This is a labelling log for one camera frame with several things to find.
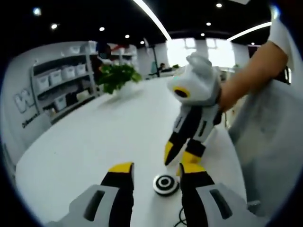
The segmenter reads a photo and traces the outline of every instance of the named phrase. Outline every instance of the robotic hand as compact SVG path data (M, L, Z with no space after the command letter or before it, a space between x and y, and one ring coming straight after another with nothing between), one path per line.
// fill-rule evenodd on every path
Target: robotic hand
M221 122L222 112L217 104L221 86L217 69L197 52L188 56L187 61L189 64L177 71L168 83L169 90L182 105L165 146L165 166L176 158L187 140L181 163L199 163L206 139Z
M180 164L182 206L188 227L264 227L266 219L246 208L245 200L214 184L199 165ZM101 185L89 187L71 202L69 213L47 227L130 227L134 205L134 164L116 165Z

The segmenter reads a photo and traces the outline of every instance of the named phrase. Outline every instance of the human arm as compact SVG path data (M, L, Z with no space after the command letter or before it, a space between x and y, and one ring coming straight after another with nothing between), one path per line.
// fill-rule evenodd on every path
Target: human arm
M273 21L271 35L250 59L247 66L222 85L220 107L227 111L244 95L263 87L276 77L288 62L289 46L286 28Z

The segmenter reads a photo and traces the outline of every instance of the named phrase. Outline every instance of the sleeve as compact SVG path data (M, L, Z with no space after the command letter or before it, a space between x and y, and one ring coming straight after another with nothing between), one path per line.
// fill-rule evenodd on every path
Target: sleeve
M272 22L268 40L277 45L287 56L290 56L291 49L287 37L287 28L278 18Z

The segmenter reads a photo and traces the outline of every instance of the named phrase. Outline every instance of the white table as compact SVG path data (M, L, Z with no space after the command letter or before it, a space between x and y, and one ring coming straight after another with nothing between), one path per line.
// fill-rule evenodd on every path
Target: white table
M161 198L152 189L155 175L166 171L164 146L180 107L166 88L170 79L144 81L127 99L104 95L91 101L32 144L17 164L16 184L41 222L61 219L72 200L125 161L135 162L131 226L169 227L178 221L181 193ZM240 164L223 126L213 133L203 165L216 183L246 199Z

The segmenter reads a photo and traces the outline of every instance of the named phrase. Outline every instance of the green plant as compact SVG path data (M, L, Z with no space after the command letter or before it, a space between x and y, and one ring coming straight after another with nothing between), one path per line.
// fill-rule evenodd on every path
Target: green plant
M129 65L104 65L101 72L102 76L97 84L103 84L103 91L109 94L120 90L128 81L138 83L142 80L141 75Z

